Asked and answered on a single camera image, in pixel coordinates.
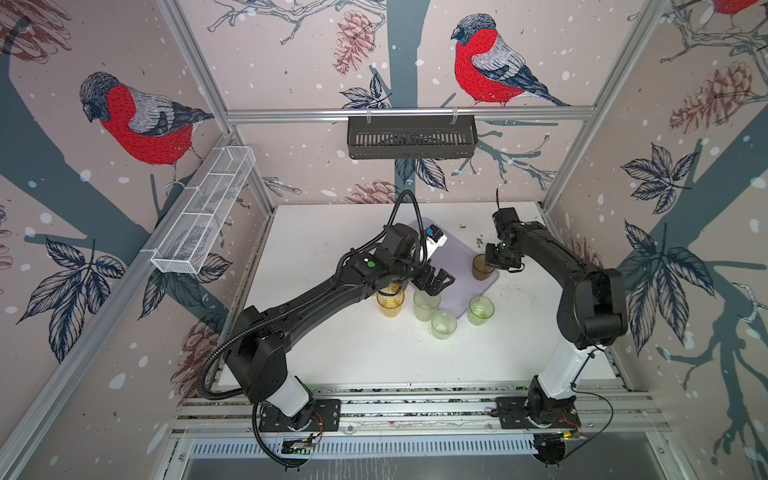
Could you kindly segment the brown textured glass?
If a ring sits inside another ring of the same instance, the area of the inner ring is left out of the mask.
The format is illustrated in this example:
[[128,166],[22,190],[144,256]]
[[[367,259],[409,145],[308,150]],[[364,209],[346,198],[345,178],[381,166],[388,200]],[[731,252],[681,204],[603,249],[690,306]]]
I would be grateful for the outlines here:
[[485,281],[495,272],[495,268],[486,263],[486,255],[478,254],[472,261],[472,275],[477,281]]

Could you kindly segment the bright green glass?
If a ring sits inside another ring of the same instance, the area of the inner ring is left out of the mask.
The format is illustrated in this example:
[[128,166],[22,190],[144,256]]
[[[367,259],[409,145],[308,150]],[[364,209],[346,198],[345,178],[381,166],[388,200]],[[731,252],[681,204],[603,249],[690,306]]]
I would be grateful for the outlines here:
[[495,314],[494,303],[486,296],[478,295],[469,302],[468,320],[475,326],[485,324]]

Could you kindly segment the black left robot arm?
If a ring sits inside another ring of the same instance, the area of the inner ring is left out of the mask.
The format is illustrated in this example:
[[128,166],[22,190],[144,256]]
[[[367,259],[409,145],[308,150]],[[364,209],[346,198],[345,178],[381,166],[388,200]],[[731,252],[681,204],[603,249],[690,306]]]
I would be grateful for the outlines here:
[[304,294],[264,312],[253,306],[243,310],[222,354],[242,394],[254,405],[272,404],[287,417],[304,411],[311,394],[287,367],[287,353],[294,344],[391,283],[410,283],[430,295],[441,293],[455,278],[417,255],[431,256],[446,243],[447,235],[434,224],[421,231],[394,224],[380,240],[345,254],[330,278]]

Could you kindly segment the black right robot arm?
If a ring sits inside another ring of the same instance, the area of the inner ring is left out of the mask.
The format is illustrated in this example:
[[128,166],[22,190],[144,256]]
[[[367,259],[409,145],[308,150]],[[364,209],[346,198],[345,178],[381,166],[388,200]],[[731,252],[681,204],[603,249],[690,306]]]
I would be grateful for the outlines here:
[[492,219],[499,242],[486,245],[486,264],[520,273],[528,257],[562,289],[556,311],[561,338],[545,369],[531,381],[527,399],[528,417],[550,424],[573,409],[575,386],[589,360],[627,333],[624,280],[618,270],[573,254],[542,223],[522,221],[514,208],[499,208]]

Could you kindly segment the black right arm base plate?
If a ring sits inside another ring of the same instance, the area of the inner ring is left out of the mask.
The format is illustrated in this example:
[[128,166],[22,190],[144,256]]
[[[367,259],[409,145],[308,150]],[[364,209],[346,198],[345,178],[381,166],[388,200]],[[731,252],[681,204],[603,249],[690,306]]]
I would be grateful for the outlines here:
[[502,430],[578,429],[582,426],[576,397],[530,400],[521,396],[497,397],[493,411]]

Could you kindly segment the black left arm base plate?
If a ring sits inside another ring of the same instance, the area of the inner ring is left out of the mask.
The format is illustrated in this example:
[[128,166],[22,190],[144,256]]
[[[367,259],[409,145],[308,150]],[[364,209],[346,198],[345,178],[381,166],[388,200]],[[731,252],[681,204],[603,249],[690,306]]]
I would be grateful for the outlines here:
[[260,433],[325,433],[339,429],[341,401],[311,399],[298,413],[286,416],[277,407],[262,403],[256,419]]

